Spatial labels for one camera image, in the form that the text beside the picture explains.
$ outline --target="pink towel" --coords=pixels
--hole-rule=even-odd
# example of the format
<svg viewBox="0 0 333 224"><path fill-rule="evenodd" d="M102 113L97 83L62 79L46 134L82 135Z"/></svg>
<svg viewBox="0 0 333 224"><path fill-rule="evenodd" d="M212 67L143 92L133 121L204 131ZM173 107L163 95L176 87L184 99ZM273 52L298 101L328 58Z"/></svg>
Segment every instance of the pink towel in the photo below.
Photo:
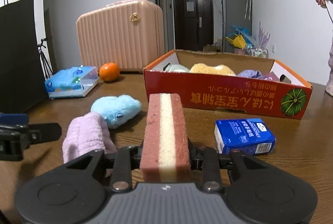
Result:
<svg viewBox="0 0 333 224"><path fill-rule="evenodd" d="M96 112L71 121L62 149L64 164L96 149L103 149L105 153L117 151L106 121Z"/></svg>

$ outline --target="red cardboard box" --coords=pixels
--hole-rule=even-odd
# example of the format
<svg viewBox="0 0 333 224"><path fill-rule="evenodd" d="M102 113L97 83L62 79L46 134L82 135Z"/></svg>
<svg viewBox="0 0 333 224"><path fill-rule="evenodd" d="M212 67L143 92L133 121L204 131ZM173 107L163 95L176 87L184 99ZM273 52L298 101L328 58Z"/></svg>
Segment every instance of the red cardboard box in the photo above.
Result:
<svg viewBox="0 0 333 224"><path fill-rule="evenodd" d="M163 68L181 64L189 69L196 63L224 64L236 74L245 69L286 76L291 84L232 76L169 73ZM144 68L149 100L151 93L178 93L186 108L242 110L249 114L301 119L312 93L312 86L300 75L274 59L230 53L172 50Z"/></svg>

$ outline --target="dark wooden door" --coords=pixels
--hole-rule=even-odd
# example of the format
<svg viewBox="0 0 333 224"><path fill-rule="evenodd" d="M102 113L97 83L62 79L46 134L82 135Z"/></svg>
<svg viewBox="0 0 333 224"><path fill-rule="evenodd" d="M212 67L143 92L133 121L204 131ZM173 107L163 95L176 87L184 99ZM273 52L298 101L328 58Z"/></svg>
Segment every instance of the dark wooden door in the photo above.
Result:
<svg viewBox="0 0 333 224"><path fill-rule="evenodd" d="M214 40L213 0L174 0L175 46L202 51Z"/></svg>

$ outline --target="paper sign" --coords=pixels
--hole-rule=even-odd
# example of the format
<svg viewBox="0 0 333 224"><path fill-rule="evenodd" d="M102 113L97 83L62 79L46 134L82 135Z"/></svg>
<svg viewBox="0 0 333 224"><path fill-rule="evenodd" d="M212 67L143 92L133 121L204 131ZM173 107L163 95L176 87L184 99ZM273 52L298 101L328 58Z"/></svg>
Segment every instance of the paper sign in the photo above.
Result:
<svg viewBox="0 0 333 224"><path fill-rule="evenodd" d="M186 2L186 8L188 12L194 12L194 2L193 1L187 1Z"/></svg>

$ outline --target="blue plush toy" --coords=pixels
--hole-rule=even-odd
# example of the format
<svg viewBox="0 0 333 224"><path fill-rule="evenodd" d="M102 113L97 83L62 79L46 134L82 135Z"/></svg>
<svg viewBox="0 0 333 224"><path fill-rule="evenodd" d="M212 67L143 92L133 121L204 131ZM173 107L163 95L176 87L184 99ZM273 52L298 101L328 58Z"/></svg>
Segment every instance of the blue plush toy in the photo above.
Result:
<svg viewBox="0 0 333 224"><path fill-rule="evenodd" d="M91 112L99 113L110 129L116 129L141 111L141 103L129 95L102 97L91 106Z"/></svg>

